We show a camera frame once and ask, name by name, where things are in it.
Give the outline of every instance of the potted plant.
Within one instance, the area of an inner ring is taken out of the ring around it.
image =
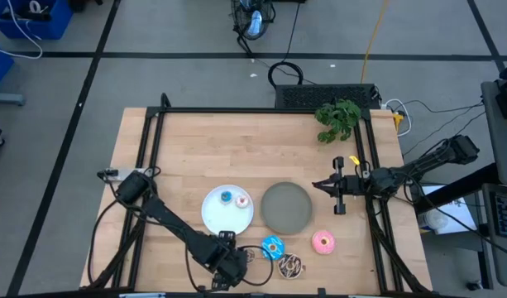
[[[325,103],[316,111],[315,118],[330,129],[320,132],[318,141],[329,144],[336,140],[339,133],[341,133],[340,141],[347,140],[352,134],[352,129],[358,124],[360,116],[360,108],[350,100],[338,99],[334,104]]]

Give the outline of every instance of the pink donut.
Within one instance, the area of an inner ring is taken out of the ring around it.
[[[336,239],[332,233],[326,230],[317,231],[312,236],[312,246],[319,254],[329,254],[333,252],[336,247]]]

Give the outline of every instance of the wooden tabletop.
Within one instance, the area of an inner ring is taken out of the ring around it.
[[[131,168],[136,163],[137,149],[145,115],[144,108],[127,108],[117,136],[112,167]],[[403,164],[398,138],[389,111],[371,111],[382,166]],[[155,121],[152,124],[146,164],[151,152]],[[365,127],[362,125],[366,156],[370,158]],[[300,256],[306,266],[297,280],[285,280],[275,270],[270,282],[262,287],[241,283],[230,292],[313,294],[319,287],[328,294],[379,294],[375,259],[363,197],[346,196],[347,214],[335,215],[334,198],[312,187],[312,181],[328,178],[333,173],[332,159],[356,155],[356,141],[329,145],[318,143],[316,136],[324,127],[313,115],[304,114],[234,114],[234,113],[169,113],[161,135],[157,165],[162,169],[155,178],[161,199],[194,229],[209,231],[200,213],[203,199],[214,187],[239,185],[255,203],[255,216],[250,227],[237,236],[237,245],[259,245],[274,231],[261,219],[260,202],[273,184],[291,181],[309,193],[313,201],[313,217],[307,228],[295,235],[280,235],[286,252]],[[354,166],[346,159],[344,174],[354,174]],[[105,188],[102,211],[113,197]],[[399,255],[420,282],[431,288],[428,266],[413,207],[392,199],[390,217]],[[97,277],[117,251],[125,209],[114,206],[103,218],[95,241],[93,276]],[[319,229],[333,233],[335,251],[318,255],[311,246],[311,237]],[[382,249],[388,287],[392,290],[390,261]],[[256,252],[246,278],[261,282],[269,273],[269,263]],[[123,284],[126,285],[132,259],[125,259]],[[212,276],[191,259],[191,269],[198,285],[210,288]],[[82,285],[88,279],[83,274]],[[192,292],[184,261],[184,244],[167,229],[147,225],[141,254],[137,291]]]

